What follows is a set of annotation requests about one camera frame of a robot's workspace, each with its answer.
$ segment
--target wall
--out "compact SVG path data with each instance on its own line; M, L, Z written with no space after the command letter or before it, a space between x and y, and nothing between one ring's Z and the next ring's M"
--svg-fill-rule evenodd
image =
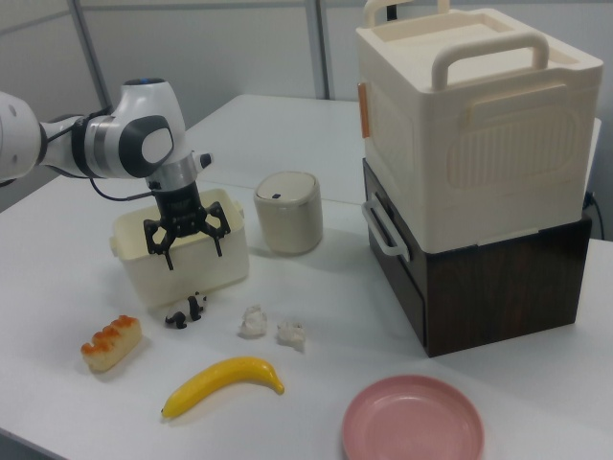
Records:
M39 121L101 106L66 0L2 0L0 91L26 101ZM0 189L0 211L56 175L46 168Z
M341 101L355 101L358 80L355 28L362 24L363 0L325 0L323 7L324 38L330 97ZM398 8L400 17L418 17L436 12L433 0L416 0L414 5ZM602 119L601 137L592 168L589 190L596 194L602 208L607 239L613 237L613 1L541 0L530 2L451 0L458 10L495 8L538 30L565 41L604 61L597 116ZM599 238L600 229L594 208L588 211L594 219L592 236Z
M314 3L81 0L111 102L124 81L170 82L187 127L244 93L324 97Z

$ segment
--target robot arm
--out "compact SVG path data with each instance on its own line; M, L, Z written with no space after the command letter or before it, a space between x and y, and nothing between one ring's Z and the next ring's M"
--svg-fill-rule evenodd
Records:
M207 158L200 161L207 165ZM36 165L70 177L144 178L161 216L144 222L149 253L164 255L172 269L175 239L203 232L214 238L221 256L219 239L230 227L218 202L209 208L200 202L183 115L164 80L130 80L113 113L54 123L39 123L26 103L0 93L0 180L26 175ZM219 219L218 227L205 221L209 215ZM156 243L160 229L166 234Z

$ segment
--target white figurine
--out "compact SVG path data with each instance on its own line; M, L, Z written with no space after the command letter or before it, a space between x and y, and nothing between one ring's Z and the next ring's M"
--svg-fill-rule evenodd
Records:
M307 335L303 325L298 322L283 321L277 326L277 337L282 345L289 345L303 351Z
M242 316L240 335L243 337L259 337L266 334L266 313L259 305L249 307Z
M169 312L166 315L167 324L174 323L176 325L176 329L184 329L187 327L185 321L189 316L192 321L197 321L201 318L200 313L204 311L207 305L207 296L202 296L202 305L198 303L198 299L196 296L199 296L200 293L197 292L195 295L191 295L187 299L181 299L174 304L172 304L169 308Z

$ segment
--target dark wooden box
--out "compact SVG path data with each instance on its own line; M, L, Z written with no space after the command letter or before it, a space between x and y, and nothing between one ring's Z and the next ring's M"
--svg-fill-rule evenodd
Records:
M363 165L367 199L378 197L411 260L383 254L369 231L371 248L430 357L575 322L589 217L527 237L428 254L366 160Z

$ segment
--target white plastic container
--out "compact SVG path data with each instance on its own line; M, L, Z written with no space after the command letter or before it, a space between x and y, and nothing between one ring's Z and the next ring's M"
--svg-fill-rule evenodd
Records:
M322 239L322 197L317 177L308 172L277 172L254 192L268 247L281 254L303 254Z
M369 0L357 29L362 125L366 160L421 249L579 220L602 62L444 1L376 25L397 3Z
M230 234L219 240L222 257L217 256L215 241L203 233L179 238L170 247L174 270L169 270L164 256L148 254L143 220L158 220L157 206L123 215L113 223L111 250L147 307L166 305L196 291L210 292L243 279L249 272L240 206L221 189L201 193L200 200L205 207L219 201L228 219ZM216 225L217 219L210 219Z

